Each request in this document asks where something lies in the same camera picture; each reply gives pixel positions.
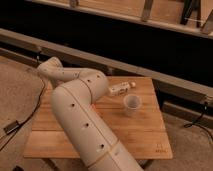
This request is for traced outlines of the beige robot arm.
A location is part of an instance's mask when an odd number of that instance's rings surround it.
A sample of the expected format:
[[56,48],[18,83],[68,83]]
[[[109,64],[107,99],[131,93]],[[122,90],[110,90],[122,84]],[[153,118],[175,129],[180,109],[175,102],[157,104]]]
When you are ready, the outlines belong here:
[[53,84],[52,112],[89,171],[143,171],[92,107],[108,91],[103,72],[65,68],[57,57],[37,69]]

